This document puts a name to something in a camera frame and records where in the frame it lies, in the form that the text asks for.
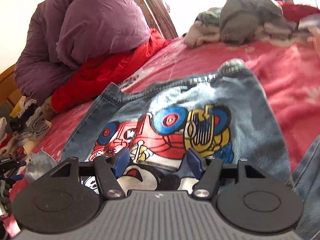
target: gray plastic base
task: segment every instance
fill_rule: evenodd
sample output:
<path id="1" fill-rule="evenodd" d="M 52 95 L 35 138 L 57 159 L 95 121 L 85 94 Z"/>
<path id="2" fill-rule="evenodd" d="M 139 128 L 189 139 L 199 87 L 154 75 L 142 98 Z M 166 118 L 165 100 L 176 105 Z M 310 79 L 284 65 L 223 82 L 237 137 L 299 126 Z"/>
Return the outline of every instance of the gray plastic base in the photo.
<path id="1" fill-rule="evenodd" d="M 61 239 L 301 240 L 294 231 L 275 236 L 238 231 L 224 222 L 209 202 L 193 200 L 186 191 L 132 191 L 127 198 L 107 201 L 98 216 L 77 230 L 57 235 L 23 230 L 15 237 L 15 240 Z"/>

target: blue circle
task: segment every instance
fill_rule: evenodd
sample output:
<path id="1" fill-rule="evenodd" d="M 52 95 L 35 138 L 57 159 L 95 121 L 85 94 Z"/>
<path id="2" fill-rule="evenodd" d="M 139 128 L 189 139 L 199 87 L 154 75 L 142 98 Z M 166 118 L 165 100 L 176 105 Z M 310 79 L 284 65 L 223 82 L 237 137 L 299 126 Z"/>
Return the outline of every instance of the blue circle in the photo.
<path id="1" fill-rule="evenodd" d="M 97 143 L 99 145 L 106 145 L 118 130 L 118 126 L 118 122 L 106 124 L 98 137 Z"/>
<path id="2" fill-rule="evenodd" d="M 167 135 L 181 129 L 181 125 L 186 119 L 186 114 L 187 111 L 178 106 L 160 110 L 152 120 L 155 132 Z"/>

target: wooden headboard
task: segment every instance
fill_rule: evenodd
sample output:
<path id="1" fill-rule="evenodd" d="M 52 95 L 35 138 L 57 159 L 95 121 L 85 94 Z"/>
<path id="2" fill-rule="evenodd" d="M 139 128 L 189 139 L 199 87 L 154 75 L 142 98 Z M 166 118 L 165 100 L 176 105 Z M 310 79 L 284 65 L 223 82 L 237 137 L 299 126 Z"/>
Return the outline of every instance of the wooden headboard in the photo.
<path id="1" fill-rule="evenodd" d="M 6 102 L 12 109 L 22 97 L 13 78 L 14 65 L 0 73 L 0 106 Z"/>

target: purple blanket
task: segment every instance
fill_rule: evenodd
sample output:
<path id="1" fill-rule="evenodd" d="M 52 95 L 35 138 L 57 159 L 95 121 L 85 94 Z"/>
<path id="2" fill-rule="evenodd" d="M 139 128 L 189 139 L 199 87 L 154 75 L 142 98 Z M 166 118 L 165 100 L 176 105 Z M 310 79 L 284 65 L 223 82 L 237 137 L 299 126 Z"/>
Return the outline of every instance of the purple blanket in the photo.
<path id="1" fill-rule="evenodd" d="M 31 18 L 15 82 L 41 105 L 87 59 L 129 51 L 149 38 L 133 0 L 45 0 Z"/>

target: black circular disc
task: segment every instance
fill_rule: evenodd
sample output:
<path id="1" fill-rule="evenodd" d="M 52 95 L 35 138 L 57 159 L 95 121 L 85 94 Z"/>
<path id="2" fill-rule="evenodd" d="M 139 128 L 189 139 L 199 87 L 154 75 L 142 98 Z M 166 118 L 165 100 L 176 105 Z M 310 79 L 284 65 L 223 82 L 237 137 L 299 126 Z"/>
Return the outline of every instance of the black circular disc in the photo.
<path id="1" fill-rule="evenodd" d="M 271 179 L 248 179 L 225 189 L 217 208 L 231 224 L 255 233 L 293 228 L 303 211 L 301 198 Z"/>
<path id="2" fill-rule="evenodd" d="M 13 201 L 12 209 L 20 226 L 37 233 L 57 234 L 88 223 L 99 206 L 99 195 L 90 188 L 55 178 L 47 185 L 25 188 Z"/>

